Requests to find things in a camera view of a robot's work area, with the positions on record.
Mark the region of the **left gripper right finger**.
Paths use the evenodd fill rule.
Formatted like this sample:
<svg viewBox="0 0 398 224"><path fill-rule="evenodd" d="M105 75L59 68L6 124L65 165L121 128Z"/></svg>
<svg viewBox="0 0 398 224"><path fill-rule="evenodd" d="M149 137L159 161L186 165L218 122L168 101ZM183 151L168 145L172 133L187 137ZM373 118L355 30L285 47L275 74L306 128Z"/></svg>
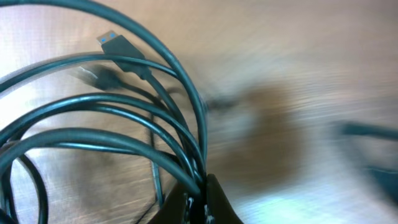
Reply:
<svg viewBox="0 0 398 224"><path fill-rule="evenodd" d="M243 224L214 174L208 174L206 178L206 201L207 224Z"/></svg>

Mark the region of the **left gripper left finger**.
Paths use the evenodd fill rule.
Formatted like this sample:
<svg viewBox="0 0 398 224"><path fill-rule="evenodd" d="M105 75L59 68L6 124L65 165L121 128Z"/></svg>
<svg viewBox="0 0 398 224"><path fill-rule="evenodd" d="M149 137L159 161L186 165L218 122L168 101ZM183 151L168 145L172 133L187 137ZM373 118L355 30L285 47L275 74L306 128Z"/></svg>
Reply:
<svg viewBox="0 0 398 224"><path fill-rule="evenodd" d="M163 207L147 224L189 224L193 203L194 198L182 184L177 183L167 196Z"/></svg>

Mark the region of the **black USB-A cable blue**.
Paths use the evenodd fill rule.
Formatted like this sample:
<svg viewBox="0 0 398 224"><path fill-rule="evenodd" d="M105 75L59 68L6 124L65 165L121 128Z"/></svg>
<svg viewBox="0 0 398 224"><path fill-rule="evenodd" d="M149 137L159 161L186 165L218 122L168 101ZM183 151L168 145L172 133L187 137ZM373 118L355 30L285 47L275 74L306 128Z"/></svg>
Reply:
<svg viewBox="0 0 398 224"><path fill-rule="evenodd" d="M176 56L145 27L110 7L93 1L53 1L52 5L83 11L127 29L150 45L165 60L165 65L146 60L130 42L117 35L102 41L102 54L68 57L32 68L3 82L2 91L53 68L92 60L112 60L128 72L133 66L142 67L143 70L139 75L152 85L157 97L150 97L144 101L125 95L94 93L65 98L37 108L1 131L1 145L4 146L1 150L1 174L7 174L16 159L27 166L37 186L39 222L47 223L49 215L47 191L37 169L25 155L28 150L53 147L142 156L173 175L194 198L190 223L205 223L208 140L205 108L197 89ZM168 73L183 85L196 116L197 137L191 134L185 118L169 93L151 75L152 68ZM83 109L109 112L142 123L160 136L174 153L169 155L137 139L99 129L63 128L42 132L27 139L22 137L29 127L41 119L62 112ZM5 147L9 141L12 141L13 145Z"/></svg>

